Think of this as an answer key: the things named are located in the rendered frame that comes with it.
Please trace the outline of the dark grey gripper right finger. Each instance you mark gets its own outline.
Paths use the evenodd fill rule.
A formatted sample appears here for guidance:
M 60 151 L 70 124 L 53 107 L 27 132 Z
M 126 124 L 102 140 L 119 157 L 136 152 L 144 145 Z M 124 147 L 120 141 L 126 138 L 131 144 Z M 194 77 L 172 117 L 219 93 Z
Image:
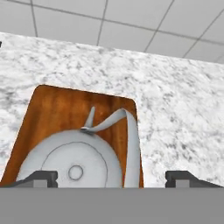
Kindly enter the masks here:
M 165 179 L 166 188 L 221 188 L 220 185 L 196 178 L 189 171 L 166 171 Z

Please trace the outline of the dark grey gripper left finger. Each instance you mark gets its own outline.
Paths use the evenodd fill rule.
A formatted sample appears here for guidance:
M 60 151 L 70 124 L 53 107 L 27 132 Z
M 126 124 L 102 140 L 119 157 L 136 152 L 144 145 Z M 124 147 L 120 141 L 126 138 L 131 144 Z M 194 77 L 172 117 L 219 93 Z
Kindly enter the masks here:
M 28 177 L 17 180 L 8 185 L 1 185 L 1 188 L 57 188 L 58 173 L 56 171 L 35 171 Z

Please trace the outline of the white kettle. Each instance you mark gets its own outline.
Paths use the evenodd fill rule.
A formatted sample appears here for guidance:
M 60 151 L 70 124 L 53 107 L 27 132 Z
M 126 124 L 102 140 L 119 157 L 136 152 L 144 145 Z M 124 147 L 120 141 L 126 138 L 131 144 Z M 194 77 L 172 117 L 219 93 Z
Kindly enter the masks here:
M 63 188 L 137 188 L 140 148 L 136 119 L 124 108 L 96 126 L 93 125 L 94 116 L 91 110 L 82 128 L 55 133 L 36 145 L 21 164 L 17 180 L 38 171 L 56 171 L 58 186 Z M 115 150 L 97 135 L 123 118 L 128 126 L 125 170 Z

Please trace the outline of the brown wooden tray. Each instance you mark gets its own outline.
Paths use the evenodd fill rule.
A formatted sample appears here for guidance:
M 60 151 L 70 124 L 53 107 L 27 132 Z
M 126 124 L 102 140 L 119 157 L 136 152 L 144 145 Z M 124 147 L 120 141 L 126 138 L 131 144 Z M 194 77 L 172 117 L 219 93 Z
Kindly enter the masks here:
M 92 107 L 96 108 L 94 124 L 102 122 L 117 109 L 127 109 L 132 115 L 137 113 L 136 104 L 130 98 L 63 87 L 37 86 L 17 134 L 0 186 L 7 186 L 16 180 L 27 154 L 41 140 L 62 130 L 77 130 L 82 127 Z

